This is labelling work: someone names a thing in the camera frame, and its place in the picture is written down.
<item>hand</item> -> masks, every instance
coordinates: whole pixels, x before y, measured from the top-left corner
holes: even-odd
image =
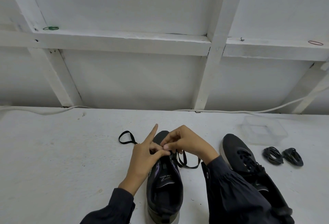
[[[143,184],[157,160],[164,155],[170,155],[169,151],[165,151],[160,145],[153,143],[157,129],[158,124],[154,126],[144,142],[135,144],[127,176],[119,185],[119,188],[125,189],[133,196]]]
[[[160,144],[164,150],[176,150],[182,154],[183,150],[198,156],[207,165],[216,157],[217,151],[205,140],[195,134],[185,125],[171,131]]]

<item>white shoe sole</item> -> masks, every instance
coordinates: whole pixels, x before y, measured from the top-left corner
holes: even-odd
[[[151,218],[151,216],[150,216],[150,214],[148,213],[148,205],[147,205],[147,200],[145,201],[145,223],[146,224],[156,224],[153,220],[152,220],[152,218]],[[173,221],[173,222],[171,222],[170,224],[178,224],[178,222],[179,222],[179,212],[178,212],[178,214],[177,214],[177,217],[176,217],[176,219]]]
[[[228,162],[228,159],[226,158],[225,156],[225,152],[224,152],[224,149],[223,149],[223,139],[222,141],[220,142],[220,155],[223,157],[224,161],[227,163],[228,167],[230,169],[232,169],[232,166],[231,164]]]

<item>white table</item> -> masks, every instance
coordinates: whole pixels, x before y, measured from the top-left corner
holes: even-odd
[[[31,108],[55,110],[55,108]],[[227,133],[241,138],[237,126],[247,114],[143,110],[72,109],[49,116],[0,111],[0,223],[79,223],[108,204],[124,179],[133,144],[118,136],[131,131],[137,142],[155,123],[160,130],[185,124],[219,149]],[[249,146],[271,176],[296,223],[329,219],[329,116],[262,114],[279,120],[289,136],[277,147],[295,147],[304,166],[273,166],[261,156],[263,146]],[[189,165],[197,158],[188,156]],[[208,222],[206,186],[201,166],[180,169],[184,201],[180,223]],[[145,183],[135,196],[131,223],[144,223]]]

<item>sneaker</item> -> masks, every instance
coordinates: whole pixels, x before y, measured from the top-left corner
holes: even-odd
[[[153,142],[160,144],[168,131],[159,132]],[[161,157],[151,169],[146,186],[148,223],[177,224],[183,203],[183,183],[178,171],[177,153]]]
[[[265,172],[265,168],[256,162],[254,154],[237,136],[227,134],[220,143],[220,155],[230,169],[241,175],[253,185],[271,204],[274,215],[282,223],[293,224],[292,209],[288,207],[282,194]]]

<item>vertical wooden beam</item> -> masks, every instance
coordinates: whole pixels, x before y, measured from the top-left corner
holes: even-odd
[[[278,113],[302,114],[320,92],[329,87],[329,62],[315,62],[291,90],[282,105],[309,95],[302,101],[278,109]]]
[[[203,110],[218,76],[219,63],[240,0],[216,0],[207,37],[212,42],[207,57],[201,59],[199,82],[192,99],[192,109]]]
[[[13,0],[11,20],[17,31],[39,32],[47,24],[35,0]],[[78,90],[58,49],[28,48],[62,106],[83,105]]]

